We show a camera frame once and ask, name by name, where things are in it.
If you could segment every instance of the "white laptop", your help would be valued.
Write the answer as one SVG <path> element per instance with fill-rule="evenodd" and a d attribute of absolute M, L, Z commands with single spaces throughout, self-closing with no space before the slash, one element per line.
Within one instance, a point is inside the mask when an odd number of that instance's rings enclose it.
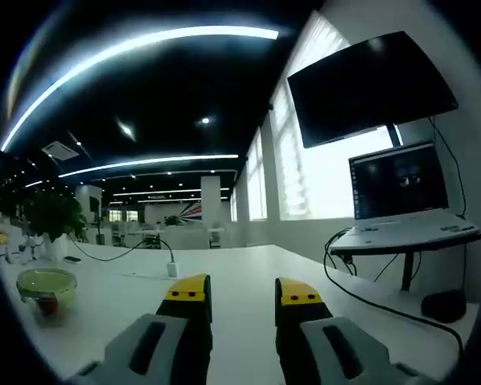
<path fill-rule="evenodd" d="M 449 210 L 431 142 L 351 158 L 350 171 L 355 226 L 330 246 L 332 253 L 447 247 L 450 241 L 480 235 L 475 225 Z"/>

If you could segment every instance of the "black cable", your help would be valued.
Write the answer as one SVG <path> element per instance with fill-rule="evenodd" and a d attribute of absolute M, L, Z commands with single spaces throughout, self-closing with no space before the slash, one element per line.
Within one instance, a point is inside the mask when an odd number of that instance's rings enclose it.
<path fill-rule="evenodd" d="M 333 258 L 331 257 L 331 255 L 329 256 L 329 260 L 331 261 L 331 264 L 333 265 L 335 270 L 337 270 L 337 265 L 335 265 L 335 262 L 333 261 Z"/>
<path fill-rule="evenodd" d="M 346 267 L 347 271 L 350 272 L 351 275 L 353 275 L 353 272 L 350 269 L 350 266 L 347 264 L 347 262 L 344 260 L 344 258 L 341 258 L 342 262 L 344 262 L 344 266 Z"/>
<path fill-rule="evenodd" d="M 356 268 L 356 265 L 354 264 L 354 262 L 351 262 L 350 265 L 353 266 L 353 269 L 354 269 L 354 276 L 357 277 L 358 276 L 358 269 Z"/>
<path fill-rule="evenodd" d="M 390 262 L 388 262 L 385 267 L 379 272 L 378 276 L 374 279 L 374 282 L 376 282 L 381 276 L 382 274 L 385 272 L 386 268 L 388 266 L 390 266 L 390 264 L 395 261 L 395 258 L 397 258 L 399 256 L 399 254 L 395 254 L 394 257 L 392 259 L 390 259 Z"/>
<path fill-rule="evenodd" d="M 465 274 L 467 272 L 467 244 L 463 245 L 463 280 L 462 290 L 465 292 Z"/>
<path fill-rule="evenodd" d="M 459 336 L 459 334 L 456 332 L 456 330 L 453 330 L 451 329 L 450 327 L 447 327 L 447 326 L 444 326 L 444 325 L 441 325 L 439 323 L 436 323 L 436 322 L 432 322 L 428 319 L 424 319 L 424 318 L 420 318 L 420 317 L 415 317 L 414 315 L 410 315 L 410 314 L 406 314 L 406 313 L 403 313 L 401 311 L 398 311 L 398 310 L 394 310 L 394 309 L 391 309 L 389 307 L 386 307 L 386 306 L 383 306 L 383 305 L 379 305 L 377 303 L 374 303 L 374 302 L 371 302 L 371 301 L 368 301 L 362 297 L 359 297 L 357 296 L 356 294 L 353 294 L 351 293 L 350 291 L 348 291 L 347 289 L 344 289 L 340 284 L 336 283 L 329 275 L 328 273 L 328 269 L 326 268 L 326 257 L 329 256 L 329 252 L 328 252 L 328 249 L 329 249 L 329 245 L 331 244 L 331 242 L 333 241 L 333 239 L 338 236 L 338 234 L 335 234 L 333 235 L 328 242 L 326 242 L 325 244 L 325 253 L 324 253 L 324 258 L 322 260 L 322 265 L 324 267 L 324 272 L 326 274 L 326 277 L 331 281 L 331 283 L 333 283 L 336 287 L 338 287 L 340 290 L 342 290 L 344 293 L 350 295 L 351 297 L 353 298 L 356 298 L 358 301 L 361 301 L 363 303 L 365 303 L 366 305 L 369 305 L 369 306 L 373 306 L 373 307 L 376 307 L 378 309 L 381 309 L 381 310 L 385 310 L 385 311 L 388 311 L 389 313 L 392 313 L 392 314 L 396 314 L 396 315 L 399 315 L 401 317 L 404 317 L 404 318 L 408 318 L 408 319 L 411 319 L 413 321 L 417 321 L 417 322 L 421 322 L 421 323 L 425 323 L 426 325 L 429 325 L 429 326 L 432 326 L 432 327 L 436 327 L 440 330 L 444 330 L 446 331 L 447 333 L 451 334 L 456 342 L 458 343 L 458 349 L 459 349 L 459 356 L 461 356 L 461 354 L 463 353 L 463 341 L 461 339 L 461 337 Z"/>
<path fill-rule="evenodd" d="M 421 263 L 422 263 L 422 251 L 419 251 L 419 252 L 418 252 L 418 265 L 417 265 L 417 269 L 415 270 L 414 275 L 411 276 L 410 282 L 412 282 L 412 281 L 414 280 L 415 276 L 417 275 L 418 269 L 420 269 Z"/>
<path fill-rule="evenodd" d="M 452 159 L 455 161 L 456 172 L 458 173 L 459 187 L 462 190 L 462 199 L 463 199 L 463 211 L 460 214 L 460 216 L 461 216 L 462 219 L 465 219 L 465 213 L 467 212 L 467 198 L 465 197 L 465 188 L 463 187 L 462 174 L 459 171 L 458 160 L 456 159 L 455 154 L 451 151 L 451 148 L 449 147 L 449 144 L 447 144 L 446 139 L 443 137 L 442 132 L 439 130 L 438 127 L 436 127 L 435 122 L 433 120 L 431 120 L 431 118 L 427 118 L 427 119 L 430 121 L 430 123 L 433 126 L 433 128 L 435 129 L 435 131 L 440 135 L 440 139 L 442 139 L 442 142 L 445 144 L 445 146 L 447 148 L 447 151 L 451 154 Z"/>
<path fill-rule="evenodd" d="M 92 255 L 89 255 L 88 253 L 86 253 L 85 251 L 83 251 L 79 245 L 77 245 L 77 243 L 75 242 L 75 240 L 73 239 L 73 237 L 70 237 L 71 241 L 75 244 L 75 246 L 77 247 L 77 249 L 79 249 L 82 253 L 84 253 L 86 256 L 88 256 L 89 258 L 91 259 L 94 259 L 96 261 L 100 261 L 100 262 L 110 262 L 110 261 L 114 261 L 118 258 L 121 258 L 121 257 L 124 257 L 125 255 L 127 255 L 128 253 L 134 251 L 135 249 L 137 249 L 139 246 L 141 246 L 145 240 L 143 239 L 141 242 L 139 242 L 137 245 L 135 245 L 134 247 L 130 248 L 128 251 L 124 252 L 124 253 L 121 253 L 120 255 L 117 255 L 113 258 L 110 258 L 110 259 L 101 259 L 101 258 L 97 258 L 97 257 L 93 257 Z M 173 250 L 171 249 L 171 247 L 165 242 L 165 241 L 162 241 L 160 240 L 162 243 L 164 243 L 168 249 L 169 249 L 169 253 L 171 254 L 171 262 L 175 262 L 175 256 L 173 255 Z"/>

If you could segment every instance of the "potted plant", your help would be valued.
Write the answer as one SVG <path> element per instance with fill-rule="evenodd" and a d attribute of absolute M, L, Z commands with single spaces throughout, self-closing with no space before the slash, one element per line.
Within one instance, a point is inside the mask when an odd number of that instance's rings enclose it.
<path fill-rule="evenodd" d="M 86 219 L 74 197 L 54 191 L 36 192 L 25 202 L 24 211 L 30 230 L 43 238 L 48 259 L 67 256 L 66 234 L 84 238 Z"/>
<path fill-rule="evenodd" d="M 10 191 L 0 193 L 0 220 L 9 224 L 11 218 L 18 215 L 17 197 Z"/>
<path fill-rule="evenodd" d="M 170 215 L 169 217 L 165 217 L 164 221 L 166 223 L 166 226 L 177 226 L 181 222 L 180 217 L 176 215 Z"/>

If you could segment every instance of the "green lid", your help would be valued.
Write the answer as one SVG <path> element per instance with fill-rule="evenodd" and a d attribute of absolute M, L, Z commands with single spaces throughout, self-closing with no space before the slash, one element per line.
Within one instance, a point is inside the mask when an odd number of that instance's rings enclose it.
<path fill-rule="evenodd" d="M 56 297 L 72 292 L 77 280 L 62 269 L 31 269 L 18 275 L 16 286 L 22 297 Z"/>

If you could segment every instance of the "ceiling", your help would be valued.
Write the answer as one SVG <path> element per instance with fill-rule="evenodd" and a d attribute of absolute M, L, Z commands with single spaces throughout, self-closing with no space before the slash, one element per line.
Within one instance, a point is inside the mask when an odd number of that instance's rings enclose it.
<path fill-rule="evenodd" d="M 10 142 L 7 151 L 30 162 L 25 174 L 15 173 L 18 183 L 39 180 L 29 172 L 34 168 L 63 174 L 129 160 L 233 154 L 239 157 L 110 168 L 63 178 L 68 188 L 82 183 L 105 188 L 106 203 L 118 200 L 115 193 L 200 188 L 200 177 L 211 175 L 211 170 L 220 176 L 221 187 L 231 188 L 297 37 L 310 12 L 321 4 L 131 0 L 108 2 L 107 8 L 76 2 L 58 10 L 24 50 L 15 70 L 15 79 L 21 82 L 6 90 L 9 106 L 3 109 L 2 120 L 9 120 L 8 128 L 75 64 L 125 39 L 203 25 L 254 26 L 279 35 L 276 40 L 179 38 L 96 65 L 44 100 Z M 202 123 L 205 117 L 208 124 Z M 131 129 L 133 137 L 121 127 Z M 78 155 L 50 158 L 42 148 L 55 141 Z M 171 195 L 181 199 L 191 193 Z M 123 201 L 133 204 L 148 196 Z"/>

